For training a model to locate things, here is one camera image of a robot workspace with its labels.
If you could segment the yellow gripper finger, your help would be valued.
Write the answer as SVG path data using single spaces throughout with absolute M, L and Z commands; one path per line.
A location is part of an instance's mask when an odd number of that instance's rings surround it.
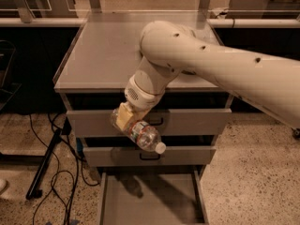
M 115 124 L 121 131 L 125 131 L 131 123 L 143 119 L 149 112 L 150 110 L 137 111 L 129 102 L 122 102 Z

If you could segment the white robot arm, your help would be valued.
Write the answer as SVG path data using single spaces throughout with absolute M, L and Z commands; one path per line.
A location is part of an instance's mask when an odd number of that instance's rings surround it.
M 183 70 L 195 72 L 290 128 L 300 128 L 299 61 L 207 43 L 192 29 L 164 21 L 147 24 L 139 45 L 142 61 L 127 84 L 127 101 L 119 106 L 118 128 L 143 119 Z

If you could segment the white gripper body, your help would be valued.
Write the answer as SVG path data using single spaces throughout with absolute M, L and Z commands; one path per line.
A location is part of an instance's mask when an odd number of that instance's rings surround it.
M 144 92 L 131 77 L 125 88 L 125 97 L 134 111 L 146 111 L 154 108 L 161 100 L 164 93 L 149 94 Z

